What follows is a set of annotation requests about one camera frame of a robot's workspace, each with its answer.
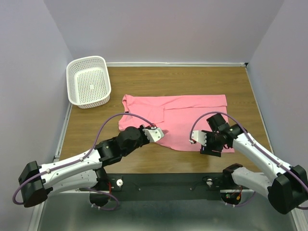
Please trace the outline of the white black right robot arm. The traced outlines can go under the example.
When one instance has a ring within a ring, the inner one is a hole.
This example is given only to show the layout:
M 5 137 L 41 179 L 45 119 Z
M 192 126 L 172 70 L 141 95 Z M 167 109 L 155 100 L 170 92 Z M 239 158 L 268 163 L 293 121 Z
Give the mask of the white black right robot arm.
M 272 207 L 281 214 L 287 214 L 308 200 L 307 173 L 300 165 L 292 166 L 263 147 L 238 122 L 234 125 L 224 119 L 226 113 L 209 112 L 209 131 L 190 131 L 190 142 L 201 144 L 202 154 L 221 156 L 223 148 L 233 148 L 250 161 L 261 172 L 255 173 L 239 164 L 224 169 L 222 185 L 228 189 L 235 185 L 247 187 L 266 197 Z

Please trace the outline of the pink t-shirt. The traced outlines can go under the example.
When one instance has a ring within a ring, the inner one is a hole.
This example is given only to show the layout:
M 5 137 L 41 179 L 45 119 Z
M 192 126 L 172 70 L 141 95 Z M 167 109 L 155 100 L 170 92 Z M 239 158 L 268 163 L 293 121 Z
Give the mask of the pink t-shirt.
M 145 122 L 141 116 L 169 132 L 158 144 L 176 151 L 199 152 L 200 144 L 191 144 L 191 129 L 210 130 L 207 118 L 201 115 L 209 112 L 227 112 L 225 95 L 180 95 L 160 97 L 135 97 L 124 95 L 122 99 L 127 116 L 119 123 L 119 130 L 129 126 L 139 127 Z

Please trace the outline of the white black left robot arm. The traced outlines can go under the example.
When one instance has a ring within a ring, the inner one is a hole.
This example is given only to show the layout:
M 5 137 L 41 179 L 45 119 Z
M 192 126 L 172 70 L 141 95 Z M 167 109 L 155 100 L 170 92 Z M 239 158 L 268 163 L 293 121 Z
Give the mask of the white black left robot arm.
M 36 206 L 48 195 L 77 188 L 102 190 L 107 183 L 104 167 L 120 162 L 138 148 L 160 141 L 168 133 L 156 127 L 127 127 L 111 139 L 104 140 L 76 156 L 56 163 L 26 164 L 18 178 L 24 207 Z

